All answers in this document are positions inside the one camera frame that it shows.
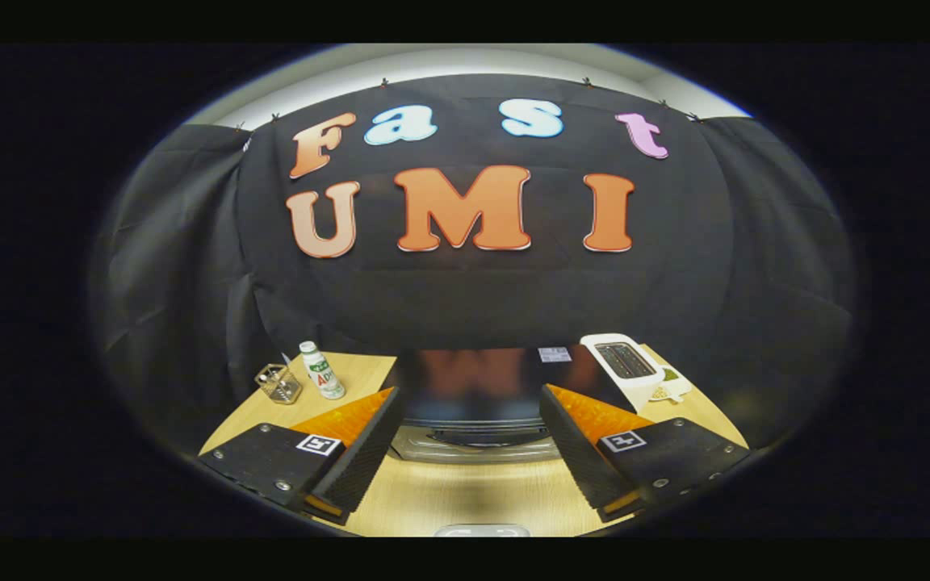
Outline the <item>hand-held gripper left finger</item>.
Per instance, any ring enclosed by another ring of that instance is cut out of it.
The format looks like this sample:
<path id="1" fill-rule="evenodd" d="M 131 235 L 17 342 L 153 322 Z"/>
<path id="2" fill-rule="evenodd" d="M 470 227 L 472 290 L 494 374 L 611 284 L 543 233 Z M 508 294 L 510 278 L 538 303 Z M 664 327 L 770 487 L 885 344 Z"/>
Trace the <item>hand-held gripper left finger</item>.
<path id="1" fill-rule="evenodd" d="M 401 393 L 388 387 L 291 428 L 260 423 L 199 462 L 288 511 L 345 525 L 401 425 Z"/>

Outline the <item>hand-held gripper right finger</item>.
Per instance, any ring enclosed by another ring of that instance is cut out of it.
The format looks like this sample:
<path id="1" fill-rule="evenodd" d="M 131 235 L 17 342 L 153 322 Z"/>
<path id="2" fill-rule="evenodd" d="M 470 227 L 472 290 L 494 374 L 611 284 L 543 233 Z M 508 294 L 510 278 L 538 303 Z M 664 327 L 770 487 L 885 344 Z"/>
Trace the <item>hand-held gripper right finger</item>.
<path id="1" fill-rule="evenodd" d="M 580 492 L 604 522 L 658 511 L 721 483 L 749 449 L 698 425 L 652 422 L 546 385 L 540 416 Z"/>

